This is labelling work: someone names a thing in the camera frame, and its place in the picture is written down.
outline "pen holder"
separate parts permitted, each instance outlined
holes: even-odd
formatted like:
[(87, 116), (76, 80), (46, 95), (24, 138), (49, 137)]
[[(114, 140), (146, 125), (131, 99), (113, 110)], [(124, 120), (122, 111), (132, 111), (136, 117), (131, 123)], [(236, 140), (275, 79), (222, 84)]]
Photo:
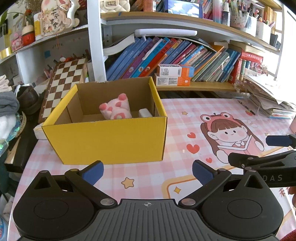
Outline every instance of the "pen holder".
[(242, 13), (241, 16), (230, 16), (230, 27), (244, 31), (252, 36), (256, 36), (257, 19)]
[(270, 43), (271, 27), (263, 22), (257, 22), (256, 37)]

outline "purple book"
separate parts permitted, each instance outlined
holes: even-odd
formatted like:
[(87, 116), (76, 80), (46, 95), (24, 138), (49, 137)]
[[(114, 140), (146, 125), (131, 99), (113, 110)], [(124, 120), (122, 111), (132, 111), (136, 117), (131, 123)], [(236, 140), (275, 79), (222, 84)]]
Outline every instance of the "purple book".
[(150, 49), (159, 41), (158, 37), (154, 37), (152, 41), (147, 45), (147, 47), (139, 54), (139, 56), (134, 60), (131, 66), (127, 69), (121, 79), (127, 79), (133, 73), (134, 69), (142, 61), (142, 58), (148, 53)]

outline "stack of papers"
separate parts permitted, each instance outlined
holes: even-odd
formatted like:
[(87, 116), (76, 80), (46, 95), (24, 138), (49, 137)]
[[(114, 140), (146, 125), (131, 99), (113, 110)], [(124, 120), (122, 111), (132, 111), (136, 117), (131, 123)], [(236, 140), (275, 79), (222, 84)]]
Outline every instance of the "stack of papers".
[(296, 96), (293, 88), (283, 89), (265, 74), (245, 76), (250, 100), (269, 118), (293, 119), (296, 114)]

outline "wooden shelf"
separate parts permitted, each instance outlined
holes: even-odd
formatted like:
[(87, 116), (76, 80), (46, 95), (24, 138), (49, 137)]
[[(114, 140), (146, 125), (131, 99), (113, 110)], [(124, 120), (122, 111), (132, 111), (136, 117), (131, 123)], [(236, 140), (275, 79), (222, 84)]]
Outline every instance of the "wooden shelf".
[(69, 32), (60, 33), (60, 34), (56, 34), (56, 35), (51, 35), (51, 36), (47, 36), (47, 37), (44, 37), (42, 39), (39, 39), (39, 40), (37, 40), (37, 41), (27, 45), (27, 46), (22, 47), (21, 49), (18, 49), (17, 51), (13, 52), (11, 55), (9, 55), (6, 58), (0, 60), (0, 64), (2, 64), (3, 62), (5, 62), (6, 60), (8, 60), (9, 58), (11, 58), (12, 56), (16, 55), (19, 52), (22, 52), (22, 51), (27, 50), (29, 48), (41, 45), (41, 44), (43, 44), (43, 43), (45, 43), (47, 41), (53, 40), (54, 38), (57, 38), (57, 37), (63, 37), (63, 36), (67, 36), (67, 35), (70, 35), (70, 34), (75, 34), (75, 33), (79, 33), (79, 32), (82, 32), (82, 31), (87, 31), (88, 27), (89, 27), (88, 24), (86, 24), (86, 25), (82, 25), (82, 26), (79, 26), (77, 28), (74, 28), (74, 29), (70, 30)]
[(156, 86), (158, 91), (229, 91), (236, 92), (233, 85), (225, 82), (191, 82), (190, 86)]
[(259, 0), (264, 6), (271, 7), (272, 9), (281, 10), (281, 6), (273, 0)]
[(186, 26), (191, 29), (203, 29), (226, 35), (236, 40), (244, 41), (254, 46), (263, 48), (269, 52), (279, 54), (279, 50), (263, 40), (235, 28), (202, 18), (163, 12), (122, 12), (120, 14), (103, 13), (101, 14), (101, 19), (105, 21), (106, 25), (154, 23), (158, 25), (175, 25)]

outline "yellow cardboard box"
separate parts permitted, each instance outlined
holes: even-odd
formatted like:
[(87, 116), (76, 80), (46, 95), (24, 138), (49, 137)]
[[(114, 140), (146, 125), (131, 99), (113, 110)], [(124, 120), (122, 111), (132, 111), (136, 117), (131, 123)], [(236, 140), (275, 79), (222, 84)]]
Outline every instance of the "yellow cardboard box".
[[(105, 120), (99, 106), (125, 93), (133, 118)], [(147, 108), (153, 117), (138, 118)], [(167, 115), (151, 77), (71, 88), (42, 129), (63, 164), (161, 161)]]

